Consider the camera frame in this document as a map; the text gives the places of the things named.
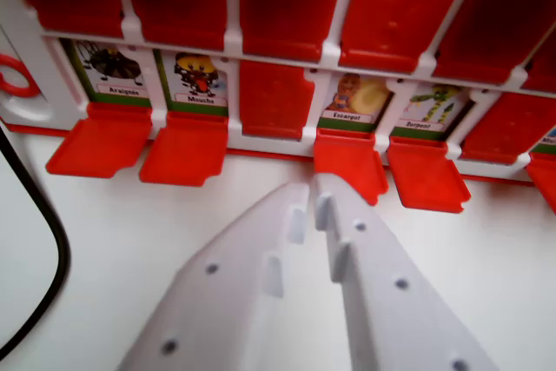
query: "cartoon fly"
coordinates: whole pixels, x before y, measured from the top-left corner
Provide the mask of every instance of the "cartoon fly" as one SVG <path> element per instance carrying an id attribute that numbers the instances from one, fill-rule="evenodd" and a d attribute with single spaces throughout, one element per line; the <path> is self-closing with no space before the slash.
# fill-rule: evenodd
<path id="1" fill-rule="evenodd" d="M 213 83 L 218 80 L 218 71 L 209 56 L 180 52 L 175 55 L 174 72 L 182 77 L 182 84 L 189 88 L 189 93 L 215 96 Z"/>
<path id="2" fill-rule="evenodd" d="M 142 83 L 137 81 L 141 76 L 141 69 L 136 61 L 130 60 L 114 48 L 100 49 L 96 43 L 90 41 L 77 41 L 77 51 L 82 57 L 86 70 L 91 68 L 101 73 L 101 80 L 108 77 L 133 79 L 137 86 Z"/>
<path id="3" fill-rule="evenodd" d="M 425 102 L 426 100 L 429 99 L 433 99 L 434 106 L 428 111 L 428 113 L 422 119 L 423 122 L 429 122 L 431 118 L 434 116 L 434 114 L 436 113 L 436 111 L 440 107 L 442 107 L 442 104 L 445 103 L 446 100 L 448 100 L 450 97 L 456 96 L 458 93 L 460 93 L 460 88 L 457 86 L 451 86 L 449 84 L 435 84 L 433 86 L 432 95 L 414 96 L 411 98 L 409 105 L 411 106 L 413 103 L 420 103 L 420 102 Z M 448 104 L 442 111 L 442 115 L 440 115 L 440 119 L 438 120 L 438 123 L 444 123 L 444 121 L 446 121 L 446 118 L 448 117 L 452 109 L 453 109 L 453 103 Z"/>

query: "cartoon spider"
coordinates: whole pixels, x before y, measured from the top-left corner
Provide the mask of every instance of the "cartoon spider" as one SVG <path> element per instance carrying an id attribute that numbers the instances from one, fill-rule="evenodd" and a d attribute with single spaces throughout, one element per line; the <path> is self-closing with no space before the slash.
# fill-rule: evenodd
<path id="1" fill-rule="evenodd" d="M 107 81 L 108 77 L 133 79 L 137 86 L 142 86 L 137 81 L 141 76 L 139 64 L 120 51 L 114 48 L 100 49 L 96 43 L 90 41 L 77 41 L 76 47 L 83 59 L 83 67 L 86 70 L 93 68 L 101 73 L 101 80 Z"/>

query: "open red flap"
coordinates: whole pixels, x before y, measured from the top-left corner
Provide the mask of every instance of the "open red flap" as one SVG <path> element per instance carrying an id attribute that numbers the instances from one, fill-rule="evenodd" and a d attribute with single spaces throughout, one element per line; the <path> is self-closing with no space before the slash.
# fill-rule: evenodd
<path id="1" fill-rule="evenodd" d="M 388 191 L 381 156 L 374 150 L 374 135 L 318 129 L 314 142 L 314 171 L 340 176 L 371 205 Z"/>
<path id="2" fill-rule="evenodd" d="M 445 142 L 390 137 L 388 162 L 406 208 L 459 213 L 471 198 Z"/>
<path id="3" fill-rule="evenodd" d="M 46 164 L 49 173 L 110 178 L 135 165 L 149 137 L 151 109 L 90 103 L 87 113 Z"/>
<path id="4" fill-rule="evenodd" d="M 143 182 L 200 187 L 222 171 L 228 118 L 169 112 L 141 169 Z"/>
<path id="5" fill-rule="evenodd" d="M 533 152 L 526 170 L 548 205 L 556 213 L 556 182 L 554 181 L 556 179 L 556 155 Z"/>

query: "plastic toy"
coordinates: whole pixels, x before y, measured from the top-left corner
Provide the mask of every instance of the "plastic toy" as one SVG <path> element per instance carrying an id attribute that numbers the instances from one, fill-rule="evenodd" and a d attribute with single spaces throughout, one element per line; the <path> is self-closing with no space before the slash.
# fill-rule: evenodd
<path id="1" fill-rule="evenodd" d="M 152 140 L 148 182 L 201 186 L 233 150 L 313 157 L 371 203 L 386 164 L 408 207 L 461 211 L 472 176 L 556 210 L 555 28 L 556 0 L 0 0 L 0 117 L 66 136 L 56 174 Z"/>
<path id="2" fill-rule="evenodd" d="M 330 277 L 342 286 L 352 369 L 497 369 L 358 193 L 330 174 L 317 175 L 315 187 L 315 223 L 327 234 Z M 288 294 L 281 250 L 303 242 L 307 204 L 307 184 L 282 186 L 194 255 L 120 371 L 259 369 L 268 304 Z"/>

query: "white plastic frame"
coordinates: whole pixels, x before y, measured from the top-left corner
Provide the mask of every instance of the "white plastic frame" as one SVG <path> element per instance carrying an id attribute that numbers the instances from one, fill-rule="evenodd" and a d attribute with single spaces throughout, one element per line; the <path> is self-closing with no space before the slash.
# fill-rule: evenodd
<path id="1" fill-rule="evenodd" d="M 11 101 L 11 107 L 6 105 L 6 100 L 0 103 L 0 116 L 7 123 L 22 124 L 54 129 L 71 129 L 77 120 L 86 117 L 86 106 L 88 98 L 83 88 L 76 79 L 73 69 L 61 49 L 58 37 L 70 39 L 88 39 L 90 41 L 116 43 L 119 48 L 125 50 L 125 55 L 134 57 L 139 62 L 143 76 L 149 90 L 149 98 L 153 105 L 153 130 L 150 137 L 156 136 L 157 131 L 165 126 L 167 114 L 166 103 L 162 93 L 160 80 L 156 66 L 153 65 L 153 49 L 159 50 L 187 50 L 192 53 L 205 54 L 218 61 L 218 57 L 229 59 L 231 68 L 226 71 L 228 75 L 228 112 L 229 112 L 229 140 L 228 147 L 234 149 L 245 149 L 279 154 L 298 156 L 312 156 L 313 144 L 316 136 L 316 125 L 324 109 L 323 100 L 328 91 L 331 74 L 335 71 L 354 72 L 363 76 L 382 77 L 387 79 L 388 87 L 394 92 L 390 104 L 376 130 L 376 148 L 387 163 L 385 151 L 389 145 L 388 136 L 395 122 L 401 115 L 401 110 L 406 106 L 412 89 L 418 82 L 447 83 L 462 87 L 468 87 L 472 91 L 513 91 L 516 93 L 552 97 L 552 93 L 522 89 L 520 86 L 526 80 L 523 63 L 512 71 L 508 80 L 500 86 L 488 83 L 474 83 L 465 80 L 453 80 L 432 76 L 436 65 L 434 52 L 452 22 L 457 10 L 464 0 L 453 0 L 453 4 L 446 14 L 442 24 L 437 30 L 433 41 L 426 51 L 420 56 L 419 64 L 413 74 L 401 74 L 381 70 L 366 70 L 342 67 L 338 64 L 340 57 L 341 26 L 349 6 L 349 0 L 337 0 L 332 23 L 327 39 L 322 45 L 321 60 L 318 63 L 305 63 L 296 60 L 280 59 L 273 57 L 252 56 L 242 52 L 242 29 L 240 26 L 239 0 L 226 0 L 228 8 L 227 29 L 224 34 L 224 51 L 205 50 L 190 48 L 187 46 L 166 45 L 160 43 L 146 42 L 142 36 L 141 21 L 136 16 L 131 0 L 122 0 L 124 19 L 122 20 L 123 39 L 106 36 L 89 36 L 84 34 L 73 34 L 45 30 L 38 22 L 36 12 L 24 3 L 23 0 L 0 0 L 0 26 L 5 35 L 13 44 L 14 52 L 25 62 L 37 84 L 43 92 L 47 102 L 41 111 L 33 111 L 34 105 L 31 99 L 23 99 L 26 102 Z M 554 26 L 545 34 L 548 36 Z M 283 65 L 298 66 L 306 69 L 305 75 L 308 80 L 315 82 L 314 100 L 308 115 L 307 125 L 303 129 L 302 139 L 289 141 L 281 139 L 269 139 L 263 137 L 244 136 L 239 118 L 239 60 L 251 60 L 264 63 L 276 63 Z M 317 73 L 309 73 L 309 69 L 318 70 Z M 529 162 L 529 156 L 524 154 L 512 166 L 500 164 L 487 164 L 482 162 L 468 162 L 457 160 L 460 155 L 460 142 L 464 133 L 468 132 L 474 124 L 479 121 L 493 102 L 486 99 L 477 100 L 472 111 L 466 116 L 461 126 L 448 138 L 447 157 L 456 160 L 460 172 L 477 176 L 494 176 L 500 178 L 519 178 L 527 180 L 523 167 Z"/>

